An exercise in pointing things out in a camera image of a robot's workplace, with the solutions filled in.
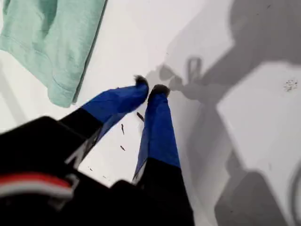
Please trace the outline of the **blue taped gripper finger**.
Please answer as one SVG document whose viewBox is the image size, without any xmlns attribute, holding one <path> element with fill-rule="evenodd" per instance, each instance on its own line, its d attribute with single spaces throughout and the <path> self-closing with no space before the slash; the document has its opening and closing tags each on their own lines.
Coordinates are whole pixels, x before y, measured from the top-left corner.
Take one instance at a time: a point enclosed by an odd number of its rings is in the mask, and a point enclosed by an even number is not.
<svg viewBox="0 0 301 226">
<path fill-rule="evenodd" d="M 69 153 L 65 163 L 78 168 L 82 160 L 99 140 L 126 114 L 145 102 L 149 93 L 147 80 L 135 76 L 135 85 L 109 89 L 95 96 L 60 122 L 84 138 L 84 143 Z"/>
<path fill-rule="evenodd" d="M 168 105 L 170 89 L 155 85 L 147 103 L 134 182 L 173 211 L 191 212 Z"/>
</svg>

